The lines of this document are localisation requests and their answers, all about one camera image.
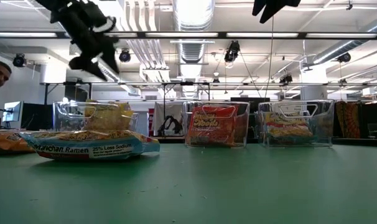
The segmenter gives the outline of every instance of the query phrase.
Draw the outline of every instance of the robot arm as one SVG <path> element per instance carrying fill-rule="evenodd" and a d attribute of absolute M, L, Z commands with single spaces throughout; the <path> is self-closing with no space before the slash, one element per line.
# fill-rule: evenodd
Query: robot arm
<path fill-rule="evenodd" d="M 99 7 L 88 1 L 81 0 L 36 0 L 51 12 L 50 23 L 59 22 L 71 37 L 71 43 L 76 44 L 81 50 L 81 55 L 73 58 L 69 66 L 71 69 L 84 70 L 107 81 L 98 67 L 98 62 L 92 59 L 101 55 L 101 59 L 116 73 L 119 73 L 115 61 L 114 44 L 118 39 L 105 36 L 115 27 L 116 19 L 106 17 Z M 101 32 L 95 32 L 94 28 L 100 28 L 110 20 L 112 25 Z"/>

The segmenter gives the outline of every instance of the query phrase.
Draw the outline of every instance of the ventilation duct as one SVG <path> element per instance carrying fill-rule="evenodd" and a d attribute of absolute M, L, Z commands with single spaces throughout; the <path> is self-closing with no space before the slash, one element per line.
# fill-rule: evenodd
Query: ventilation duct
<path fill-rule="evenodd" d="M 377 20 L 363 27 L 359 32 L 377 32 Z M 317 54 L 313 63 L 325 63 L 335 59 L 354 48 L 367 43 L 369 40 L 344 40 Z"/>
<path fill-rule="evenodd" d="M 173 0 L 175 30 L 205 31 L 212 23 L 215 0 Z M 185 63 L 202 63 L 205 44 L 179 44 L 180 72 L 183 79 L 198 78 L 201 65 L 184 65 Z"/>

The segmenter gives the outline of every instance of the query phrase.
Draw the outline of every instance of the green tabletop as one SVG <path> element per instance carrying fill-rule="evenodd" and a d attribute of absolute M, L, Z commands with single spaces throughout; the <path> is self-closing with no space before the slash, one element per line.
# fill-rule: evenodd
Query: green tabletop
<path fill-rule="evenodd" d="M 0 223 L 377 223 L 377 147 L 0 157 Z"/>

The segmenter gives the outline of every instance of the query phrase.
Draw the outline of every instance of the clear acrylic container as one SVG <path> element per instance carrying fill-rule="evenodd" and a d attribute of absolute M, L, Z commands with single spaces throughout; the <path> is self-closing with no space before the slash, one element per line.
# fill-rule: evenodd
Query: clear acrylic container
<path fill-rule="evenodd" d="M 136 130 L 137 114 L 122 103 L 53 103 L 55 131 Z"/>
<path fill-rule="evenodd" d="M 259 104 L 265 146 L 332 146 L 333 100 Z"/>
<path fill-rule="evenodd" d="M 246 146 L 249 103 L 188 101 L 183 112 L 186 146 Z"/>

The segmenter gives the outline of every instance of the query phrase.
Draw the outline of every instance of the computer monitor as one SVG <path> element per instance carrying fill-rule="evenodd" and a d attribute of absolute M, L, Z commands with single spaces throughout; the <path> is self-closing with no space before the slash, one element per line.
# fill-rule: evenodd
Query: computer monitor
<path fill-rule="evenodd" d="M 5 103 L 2 121 L 3 122 L 19 121 L 22 103 L 23 103 L 22 101 Z"/>

